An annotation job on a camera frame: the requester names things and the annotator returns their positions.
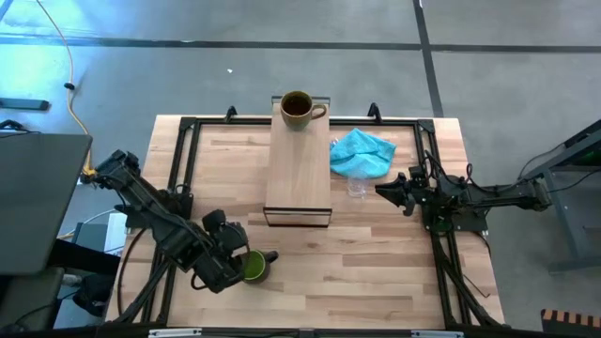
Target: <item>wooden table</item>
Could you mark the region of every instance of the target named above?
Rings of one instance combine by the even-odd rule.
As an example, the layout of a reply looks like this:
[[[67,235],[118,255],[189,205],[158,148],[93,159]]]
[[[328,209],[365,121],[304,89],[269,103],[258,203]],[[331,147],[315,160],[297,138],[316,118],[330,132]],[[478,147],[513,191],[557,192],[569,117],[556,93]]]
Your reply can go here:
[[[166,187],[180,115],[158,115],[143,176]],[[459,122],[434,119],[439,153],[449,174],[465,175],[467,157]],[[343,137],[351,127],[331,127]],[[390,182],[417,163],[409,128],[364,127],[363,131],[397,144],[389,174],[371,182]],[[331,174],[333,214],[328,229],[267,227],[265,204],[270,149],[269,126],[204,126],[192,190],[193,220],[222,208],[229,221],[241,222],[252,248],[277,250],[280,258],[260,285],[237,284],[220,294],[194,291],[191,274],[178,271],[169,315],[170,326],[441,329],[437,277],[429,236],[420,209],[410,218],[370,189],[366,199],[347,196],[347,181]],[[184,153],[180,174],[183,176]],[[486,246],[472,233],[457,233],[464,273],[484,293],[468,284],[491,315],[502,322],[501,305]],[[145,234],[133,249],[123,278],[127,306],[146,282],[154,243]],[[162,294],[159,285],[158,295]],[[456,293],[450,287],[454,314]],[[107,319],[116,317],[116,292]],[[155,311],[161,297],[155,299]]]

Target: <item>desk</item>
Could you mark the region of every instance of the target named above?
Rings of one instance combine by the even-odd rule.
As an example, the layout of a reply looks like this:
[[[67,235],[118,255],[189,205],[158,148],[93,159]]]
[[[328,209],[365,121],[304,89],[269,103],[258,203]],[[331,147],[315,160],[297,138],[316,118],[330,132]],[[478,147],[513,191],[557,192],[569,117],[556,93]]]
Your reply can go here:
[[[0,274],[33,274],[46,268],[92,138],[9,135],[0,139]]]
[[[157,116],[143,176],[157,188],[166,187],[177,139],[179,115]],[[467,156],[459,122],[435,119],[439,153],[445,170],[465,175]],[[341,138],[352,127],[331,127]],[[417,164],[413,131],[362,127],[397,144],[386,177]],[[188,149],[188,139],[184,149]],[[347,181],[331,174],[333,214],[328,229],[273,228],[265,222],[269,126],[203,126],[192,191],[192,219],[222,208],[229,221],[241,222],[252,248],[277,250],[280,258],[260,285],[237,284],[220,294],[194,291],[191,275],[178,271],[169,326],[332,329],[441,329],[437,277],[430,238],[420,222],[420,210],[410,218],[369,190],[364,200],[347,196]],[[184,152],[180,174],[183,176]],[[457,233],[464,273],[485,293],[471,291],[491,315],[502,321],[493,269],[482,240]],[[131,253],[123,278],[123,300],[129,304],[147,280],[154,243],[142,236]],[[158,295],[162,294],[162,285]],[[450,287],[455,317],[456,293]],[[155,311],[161,297],[155,298]],[[116,292],[107,320],[116,317]]]

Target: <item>green cup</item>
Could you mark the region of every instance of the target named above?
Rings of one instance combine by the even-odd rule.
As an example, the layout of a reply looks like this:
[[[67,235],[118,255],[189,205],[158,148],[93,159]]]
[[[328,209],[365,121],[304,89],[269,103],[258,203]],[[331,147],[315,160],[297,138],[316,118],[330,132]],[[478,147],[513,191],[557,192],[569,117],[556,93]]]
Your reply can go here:
[[[270,264],[278,259],[278,252],[272,251],[263,253],[258,250],[251,250],[243,256],[246,268],[244,270],[244,283],[259,284],[264,282],[270,275]]]

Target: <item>yellow cable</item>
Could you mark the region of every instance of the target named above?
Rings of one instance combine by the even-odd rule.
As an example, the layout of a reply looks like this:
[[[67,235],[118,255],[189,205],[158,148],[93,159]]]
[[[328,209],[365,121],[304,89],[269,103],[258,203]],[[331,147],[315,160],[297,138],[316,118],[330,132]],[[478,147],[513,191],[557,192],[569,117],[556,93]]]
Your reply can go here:
[[[69,83],[73,84],[73,56],[71,56],[71,50],[69,48],[69,45],[67,44],[67,40],[65,39],[65,37],[63,36],[63,33],[58,28],[58,25],[56,25],[53,18],[48,13],[48,10],[46,10],[46,8],[41,4],[41,2],[39,0],[36,0],[36,2],[41,7],[41,9],[44,11],[46,16],[50,20],[50,22],[53,24],[54,28],[56,29],[56,32],[58,32],[58,35],[60,36],[60,39],[63,40],[63,44],[65,45],[65,48],[67,48],[67,54],[69,55]],[[73,117],[75,122],[77,122],[77,124],[79,124],[79,126],[82,127],[82,130],[84,130],[84,133],[86,135],[89,135],[90,133],[89,133],[89,131],[87,131],[87,128],[85,127],[84,123],[82,122],[82,120],[79,119],[79,117],[77,117],[77,115],[75,114],[75,112],[73,112],[73,109],[71,108],[71,105],[73,104],[73,95],[72,95],[71,91],[72,91],[71,89],[67,89],[67,110],[69,111],[69,114],[71,114],[71,116]],[[85,164],[84,164],[84,169],[83,169],[84,174],[88,175],[88,176],[96,174],[96,170],[94,170],[94,168],[92,168],[92,166],[91,166],[91,160],[90,160],[91,157],[92,157],[92,149],[90,147],[90,150],[88,150],[87,156],[85,158]]]
[[[67,238],[72,238],[75,234],[65,234],[65,235],[61,235],[59,237],[57,237],[56,239],[67,239]]]

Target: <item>gray floor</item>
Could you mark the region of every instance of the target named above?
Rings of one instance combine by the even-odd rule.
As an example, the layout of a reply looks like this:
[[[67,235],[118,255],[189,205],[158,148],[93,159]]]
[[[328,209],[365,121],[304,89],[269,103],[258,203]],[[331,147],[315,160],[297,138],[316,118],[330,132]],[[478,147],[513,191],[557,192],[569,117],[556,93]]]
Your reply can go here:
[[[423,0],[434,43],[601,45],[593,0]],[[72,37],[419,42],[410,0],[54,0]],[[0,33],[54,34],[32,0],[15,0]],[[337,115],[432,116],[421,52],[72,48],[74,109],[95,136],[93,162],[117,148],[146,155],[157,114],[266,114],[290,89],[332,97]],[[2,110],[31,130],[80,132],[65,110],[62,47],[0,45],[0,96],[49,100],[45,113]],[[522,164],[598,119],[599,54],[434,53],[445,116],[461,122],[474,178],[515,179]],[[62,232],[110,208],[109,192],[78,187]],[[543,308],[601,315],[601,269],[550,276],[566,257],[554,212],[515,208],[489,217],[493,263],[508,324],[540,330]]]

